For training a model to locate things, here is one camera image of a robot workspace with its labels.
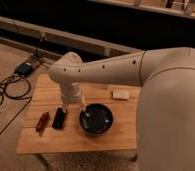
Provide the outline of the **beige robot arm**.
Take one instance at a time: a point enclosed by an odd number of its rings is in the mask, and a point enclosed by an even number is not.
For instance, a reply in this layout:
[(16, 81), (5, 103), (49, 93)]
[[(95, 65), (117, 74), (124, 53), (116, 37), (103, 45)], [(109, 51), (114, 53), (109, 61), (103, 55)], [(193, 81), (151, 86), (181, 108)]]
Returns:
[(139, 86), (138, 171), (195, 171), (195, 48), (146, 50), (87, 63), (68, 52), (48, 74), (67, 104), (80, 100), (84, 82)]

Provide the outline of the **beige cylindrical gripper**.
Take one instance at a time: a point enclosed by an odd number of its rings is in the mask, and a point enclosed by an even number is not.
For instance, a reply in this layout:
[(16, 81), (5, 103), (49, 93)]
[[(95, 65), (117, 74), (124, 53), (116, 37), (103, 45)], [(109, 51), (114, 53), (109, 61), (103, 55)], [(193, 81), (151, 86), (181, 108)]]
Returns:
[[(62, 84), (60, 86), (61, 99), (62, 99), (62, 111), (67, 112), (68, 104), (78, 103), (81, 100), (82, 92), (78, 83)], [(81, 111), (86, 111), (86, 104), (80, 102)]]

